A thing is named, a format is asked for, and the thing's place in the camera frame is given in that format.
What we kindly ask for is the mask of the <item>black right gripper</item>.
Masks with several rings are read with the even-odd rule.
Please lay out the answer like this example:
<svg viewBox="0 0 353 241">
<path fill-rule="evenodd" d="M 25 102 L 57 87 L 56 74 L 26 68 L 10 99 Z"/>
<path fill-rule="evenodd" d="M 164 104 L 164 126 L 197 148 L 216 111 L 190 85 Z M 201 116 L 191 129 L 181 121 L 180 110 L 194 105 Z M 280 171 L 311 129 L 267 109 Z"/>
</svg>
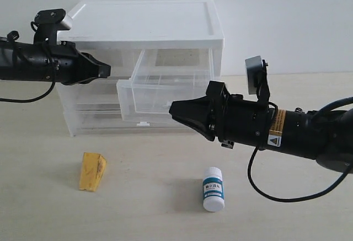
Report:
<svg viewBox="0 0 353 241">
<path fill-rule="evenodd" d="M 256 88 L 257 101 L 231 94 L 225 83 L 210 81 L 206 96 L 172 102 L 169 113 L 176 122 L 201 134 L 208 141 L 215 139 L 232 149 L 235 143 L 263 146 L 276 110 L 270 108 L 267 81 Z"/>
</svg>

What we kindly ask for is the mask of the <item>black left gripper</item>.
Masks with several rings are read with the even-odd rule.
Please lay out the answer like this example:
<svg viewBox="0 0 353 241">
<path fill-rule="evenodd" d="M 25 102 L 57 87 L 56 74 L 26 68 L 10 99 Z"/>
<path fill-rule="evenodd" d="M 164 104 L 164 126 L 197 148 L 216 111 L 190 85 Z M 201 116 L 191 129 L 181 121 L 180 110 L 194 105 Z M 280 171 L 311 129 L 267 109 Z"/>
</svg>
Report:
<svg viewBox="0 0 353 241">
<path fill-rule="evenodd" d="M 108 78 L 111 66 L 97 60 L 91 54 L 79 52 L 74 43 L 66 45 L 41 45 L 54 63 L 56 82 L 65 85 L 88 84 L 97 78 Z"/>
</svg>

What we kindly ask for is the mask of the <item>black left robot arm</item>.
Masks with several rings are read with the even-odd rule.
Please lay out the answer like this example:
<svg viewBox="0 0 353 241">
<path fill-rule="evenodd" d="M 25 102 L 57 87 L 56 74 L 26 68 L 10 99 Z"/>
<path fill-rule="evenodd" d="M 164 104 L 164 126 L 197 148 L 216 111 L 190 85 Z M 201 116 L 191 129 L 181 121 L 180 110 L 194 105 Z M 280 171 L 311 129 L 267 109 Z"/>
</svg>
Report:
<svg viewBox="0 0 353 241">
<path fill-rule="evenodd" d="M 78 51 L 73 42 L 47 45 L 1 40 L 1 80 L 74 85 L 110 75 L 110 65 Z"/>
</svg>

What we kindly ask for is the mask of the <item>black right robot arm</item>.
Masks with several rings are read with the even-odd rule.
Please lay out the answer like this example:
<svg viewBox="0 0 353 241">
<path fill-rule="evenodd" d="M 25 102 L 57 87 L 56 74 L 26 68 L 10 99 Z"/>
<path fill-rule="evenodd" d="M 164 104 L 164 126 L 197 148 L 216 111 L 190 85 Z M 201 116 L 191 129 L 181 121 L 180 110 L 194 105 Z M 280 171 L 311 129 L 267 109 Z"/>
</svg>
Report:
<svg viewBox="0 0 353 241">
<path fill-rule="evenodd" d="M 276 110 L 268 102 L 229 93 L 223 82 L 210 81 L 204 97 L 174 101 L 169 113 L 227 148 L 245 144 L 314 160 L 340 173 L 352 165 L 352 110 L 314 118 L 314 111 Z"/>
</svg>

